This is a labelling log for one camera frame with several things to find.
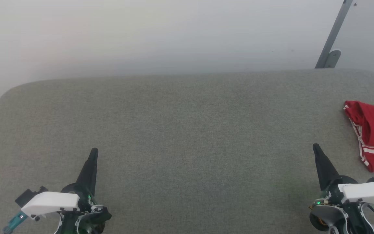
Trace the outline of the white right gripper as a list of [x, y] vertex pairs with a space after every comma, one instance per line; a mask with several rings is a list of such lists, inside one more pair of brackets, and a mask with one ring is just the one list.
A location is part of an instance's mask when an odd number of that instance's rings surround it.
[[348, 176], [340, 176], [318, 143], [313, 144], [313, 152], [322, 191], [317, 199], [318, 205], [374, 204], [374, 178], [366, 183], [358, 183]]

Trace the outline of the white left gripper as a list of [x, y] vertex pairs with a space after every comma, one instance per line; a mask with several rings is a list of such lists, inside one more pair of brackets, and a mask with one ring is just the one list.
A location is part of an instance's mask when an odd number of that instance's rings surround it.
[[25, 191], [20, 196], [21, 216], [31, 219], [51, 213], [60, 214], [62, 219], [73, 216], [76, 219], [109, 219], [109, 211], [95, 201], [98, 148], [92, 148], [76, 183], [67, 185], [61, 192]]

